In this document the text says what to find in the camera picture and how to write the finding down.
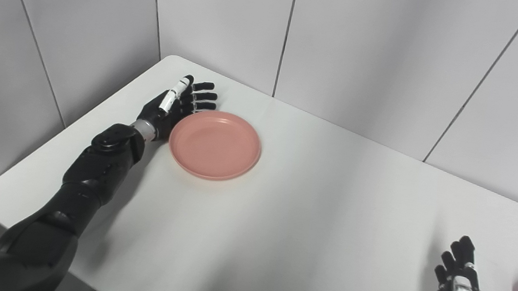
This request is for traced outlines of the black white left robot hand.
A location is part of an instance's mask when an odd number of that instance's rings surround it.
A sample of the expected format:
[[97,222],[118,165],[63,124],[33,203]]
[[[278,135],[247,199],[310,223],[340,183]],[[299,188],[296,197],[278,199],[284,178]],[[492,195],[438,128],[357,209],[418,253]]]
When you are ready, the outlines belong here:
[[166,141],[179,121],[217,109],[214,89],[213,82],[198,83],[192,75],[182,77],[171,89],[145,104],[132,126],[146,142]]

